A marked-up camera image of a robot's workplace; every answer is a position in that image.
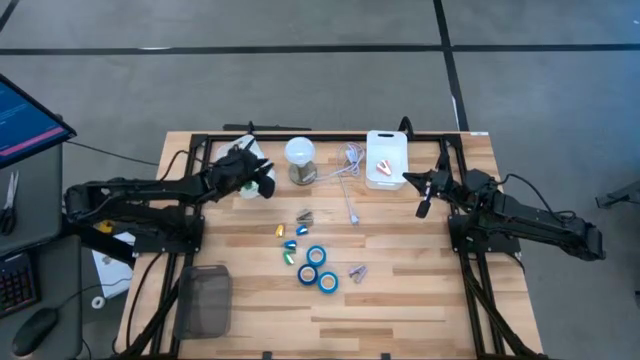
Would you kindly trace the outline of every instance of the red clip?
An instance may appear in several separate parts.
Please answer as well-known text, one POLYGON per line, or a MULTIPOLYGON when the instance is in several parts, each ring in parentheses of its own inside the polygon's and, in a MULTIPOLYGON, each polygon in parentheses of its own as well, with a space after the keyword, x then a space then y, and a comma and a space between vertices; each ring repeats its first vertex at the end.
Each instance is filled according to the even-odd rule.
POLYGON ((381 160, 376 165, 376 169, 387 176, 391 176, 391 164, 389 164, 389 160, 381 160))

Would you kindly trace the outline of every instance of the tape roll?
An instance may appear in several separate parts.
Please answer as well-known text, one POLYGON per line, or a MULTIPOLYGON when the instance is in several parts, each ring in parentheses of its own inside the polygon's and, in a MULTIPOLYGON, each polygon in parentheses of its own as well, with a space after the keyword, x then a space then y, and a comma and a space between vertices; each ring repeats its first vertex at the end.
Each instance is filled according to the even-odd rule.
POLYGON ((322 248, 322 246, 314 245, 310 247, 309 250, 307 251, 307 262, 311 266, 315 266, 315 267, 322 266, 326 260, 327 260, 327 252, 322 248), (315 257, 314 255, 317 256, 317 254, 321 255, 320 260, 313 259, 315 257))
POLYGON ((302 265, 298 270, 298 280, 302 285, 313 285, 318 280, 318 271, 309 264, 302 265))
POLYGON ((107 300, 105 300, 102 296, 96 296, 91 301, 91 307, 96 310, 100 310, 104 307, 106 303, 107 303, 107 300))
POLYGON ((333 294, 338 290, 338 277, 336 274, 332 272, 322 273, 318 278, 318 287, 325 294, 333 294))

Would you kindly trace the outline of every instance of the white box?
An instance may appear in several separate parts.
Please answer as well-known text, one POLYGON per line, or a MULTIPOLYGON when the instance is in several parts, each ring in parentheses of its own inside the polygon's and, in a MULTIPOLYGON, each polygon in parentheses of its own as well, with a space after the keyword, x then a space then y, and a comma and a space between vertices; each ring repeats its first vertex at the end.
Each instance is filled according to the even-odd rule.
POLYGON ((398 131, 372 130, 367 133, 367 187, 377 190, 398 190, 406 182, 402 173, 409 171, 407 135, 398 131), (376 170, 376 165, 389 161, 391 176, 376 170))

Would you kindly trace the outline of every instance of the computer mouse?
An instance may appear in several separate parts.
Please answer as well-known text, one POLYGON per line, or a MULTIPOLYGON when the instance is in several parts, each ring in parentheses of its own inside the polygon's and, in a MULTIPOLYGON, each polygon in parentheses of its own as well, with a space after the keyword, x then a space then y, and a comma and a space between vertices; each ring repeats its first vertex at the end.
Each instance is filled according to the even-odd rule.
POLYGON ((11 349, 16 356, 34 352, 58 323, 58 310, 42 308, 27 320, 13 338, 11 349))

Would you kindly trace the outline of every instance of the scissors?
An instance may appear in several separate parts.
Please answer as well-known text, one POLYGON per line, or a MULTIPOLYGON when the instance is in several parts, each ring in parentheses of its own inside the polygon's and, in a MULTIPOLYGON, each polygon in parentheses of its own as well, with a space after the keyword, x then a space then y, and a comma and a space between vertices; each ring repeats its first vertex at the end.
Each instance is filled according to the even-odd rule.
POLYGON ((2 211, 0 211, 0 234, 5 236, 10 235, 16 227, 16 209, 13 204, 16 200, 16 193, 18 192, 19 177, 20 172, 16 172, 15 177, 14 174, 11 173, 9 189, 7 190, 7 202, 2 211))

